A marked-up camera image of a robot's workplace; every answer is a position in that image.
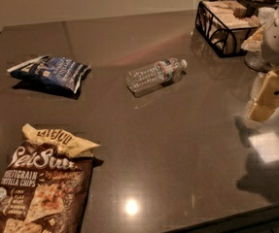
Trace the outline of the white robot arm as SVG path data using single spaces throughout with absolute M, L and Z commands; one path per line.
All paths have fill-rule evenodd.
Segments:
M 279 108 L 279 7 L 264 26 L 261 47 L 272 69 L 258 74 L 252 87 L 246 118 L 257 122 L 267 121 Z

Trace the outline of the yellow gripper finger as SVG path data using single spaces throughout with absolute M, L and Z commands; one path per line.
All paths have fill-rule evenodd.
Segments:
M 255 78 L 251 99 L 247 104 L 247 118 L 257 122 L 267 121 L 279 108 L 279 69 Z

